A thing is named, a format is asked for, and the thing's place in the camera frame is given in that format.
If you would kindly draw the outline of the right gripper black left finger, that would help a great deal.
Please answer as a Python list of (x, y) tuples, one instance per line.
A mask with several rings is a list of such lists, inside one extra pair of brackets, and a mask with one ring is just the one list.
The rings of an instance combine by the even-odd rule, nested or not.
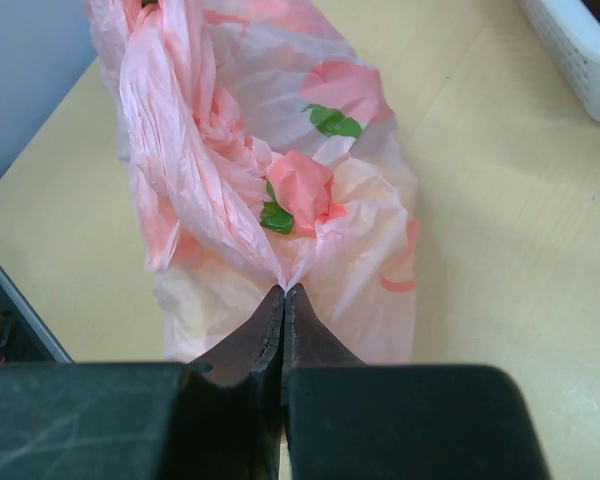
[(0, 479), (274, 479), (284, 293), (190, 363), (0, 367)]

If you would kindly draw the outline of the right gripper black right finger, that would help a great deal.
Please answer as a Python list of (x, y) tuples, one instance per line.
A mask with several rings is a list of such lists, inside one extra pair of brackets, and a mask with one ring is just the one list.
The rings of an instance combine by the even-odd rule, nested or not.
[(285, 301), (283, 396), (296, 479), (546, 479), (524, 397), (488, 365), (371, 366)]

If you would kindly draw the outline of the pink plastic bag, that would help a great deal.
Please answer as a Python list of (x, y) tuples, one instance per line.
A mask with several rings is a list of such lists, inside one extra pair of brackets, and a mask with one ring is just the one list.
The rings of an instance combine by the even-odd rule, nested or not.
[(417, 180), (379, 71), (309, 1), (90, 1), (167, 357), (302, 285), (361, 360), (410, 359)]

